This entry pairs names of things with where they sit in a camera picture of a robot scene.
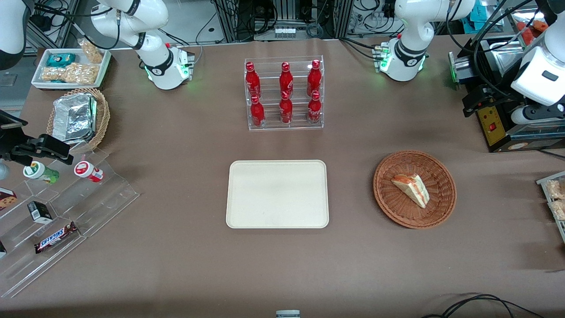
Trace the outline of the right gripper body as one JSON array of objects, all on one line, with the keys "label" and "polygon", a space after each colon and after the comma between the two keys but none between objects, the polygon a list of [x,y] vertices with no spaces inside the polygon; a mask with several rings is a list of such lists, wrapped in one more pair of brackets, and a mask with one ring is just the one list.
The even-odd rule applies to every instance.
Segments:
[{"label": "right gripper body", "polygon": [[0,178],[6,179],[10,169],[4,161],[12,161],[20,165],[29,165],[32,162],[30,156],[20,154],[19,146],[27,145],[30,137],[25,135],[23,127],[28,122],[19,117],[12,116],[6,111],[0,111]]}]

